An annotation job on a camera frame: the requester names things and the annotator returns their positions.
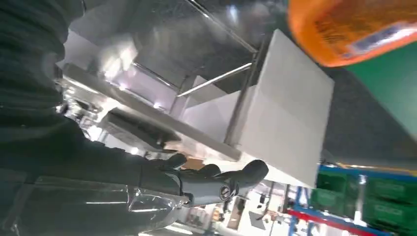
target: bottle label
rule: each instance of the bottle label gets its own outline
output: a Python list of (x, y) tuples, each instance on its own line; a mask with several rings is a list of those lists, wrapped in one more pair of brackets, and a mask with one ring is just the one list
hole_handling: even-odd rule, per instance
[(323, 41), (349, 59), (417, 33), (415, 0), (341, 0), (315, 26)]

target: green wall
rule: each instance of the green wall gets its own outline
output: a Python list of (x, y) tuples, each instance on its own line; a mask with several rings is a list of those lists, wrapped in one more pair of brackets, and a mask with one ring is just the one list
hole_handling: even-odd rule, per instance
[(417, 43), (347, 69), (417, 138)]

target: ceiling light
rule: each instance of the ceiling light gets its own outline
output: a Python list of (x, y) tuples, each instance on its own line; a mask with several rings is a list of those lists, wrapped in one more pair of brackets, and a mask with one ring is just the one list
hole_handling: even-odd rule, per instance
[(139, 152), (139, 149), (137, 147), (132, 148), (132, 150), (130, 150), (130, 154), (135, 155)]
[(189, 230), (177, 228), (177, 227), (174, 227), (174, 226), (171, 226), (171, 225), (170, 226), (167, 226), (165, 228), (167, 230), (175, 231), (175, 232), (180, 233), (180, 234), (185, 234), (185, 235), (192, 235), (193, 234), (193, 232), (191, 232)]

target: metal rail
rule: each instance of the metal rail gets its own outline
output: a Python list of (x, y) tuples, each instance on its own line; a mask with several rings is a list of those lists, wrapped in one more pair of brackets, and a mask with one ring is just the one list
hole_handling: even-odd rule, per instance
[(213, 84), (213, 83), (215, 83), (215, 82), (218, 82), (218, 81), (224, 80), (224, 79), (226, 79), (226, 78), (228, 78), (228, 77), (230, 77), (230, 76), (232, 76), (232, 75), (235, 75), (235, 74), (237, 74), (237, 73), (239, 73), (239, 72), (241, 72), (241, 71), (247, 70), (247, 69), (249, 69), (249, 68), (250, 68), (251, 64), (252, 64), (252, 63), (245, 64), (245, 65), (240, 66), (240, 67), (238, 67), (238, 68), (236, 68), (236, 69), (234, 69), (234, 70), (231, 70), (231, 71), (226, 72), (226, 73), (224, 73), (224, 74), (222, 74), (222, 75), (219, 75), (219, 76), (217, 76), (217, 77), (216, 77), (216, 78), (214, 78), (214, 79), (211, 79), (211, 80), (209, 80), (209, 81), (207, 81), (207, 82), (204, 82), (204, 83), (202, 83), (202, 84), (200, 84), (200, 85), (197, 85), (197, 86), (195, 86), (195, 87), (193, 87), (193, 88), (191, 88), (191, 89), (189, 89), (189, 90), (187, 90), (187, 91), (185, 91), (185, 92), (183, 92), (183, 93), (181, 93), (181, 94), (177, 95), (177, 97), (182, 97), (182, 96), (184, 96), (184, 95), (190, 94), (190, 93), (192, 93), (192, 92), (195, 92), (195, 91), (197, 91), (197, 90), (199, 90), (199, 89), (204, 88), (204, 87), (205, 87), (205, 86), (207, 86), (207, 85), (211, 85), (211, 84)]
[(144, 71), (145, 73), (148, 73), (149, 75), (151, 75), (152, 77), (154, 77), (158, 82), (162, 83), (163, 85), (166, 85), (167, 87), (175, 90), (175, 91), (179, 91), (179, 88), (174, 85), (173, 83), (167, 81), (166, 79), (164, 79), (162, 76), (158, 75), (156, 72), (154, 72), (153, 70), (147, 68), (144, 65), (138, 64), (136, 62), (132, 63), (133, 65), (135, 65), (136, 67), (138, 67), (140, 70)]

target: gloved hand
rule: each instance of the gloved hand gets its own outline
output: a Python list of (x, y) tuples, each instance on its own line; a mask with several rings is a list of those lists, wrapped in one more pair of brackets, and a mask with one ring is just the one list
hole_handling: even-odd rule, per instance
[[(239, 193), (245, 193), (256, 186), (268, 174), (268, 167), (261, 160), (254, 160), (240, 171), (221, 174), (216, 165), (207, 165), (200, 170), (174, 170), (185, 164), (186, 158), (182, 154), (175, 154), (168, 160), (151, 161), (157, 165), (159, 171), (178, 178), (180, 194), (186, 195), (190, 206), (207, 205), (226, 201)], [(155, 181), (142, 181), (142, 188), (158, 191)]]

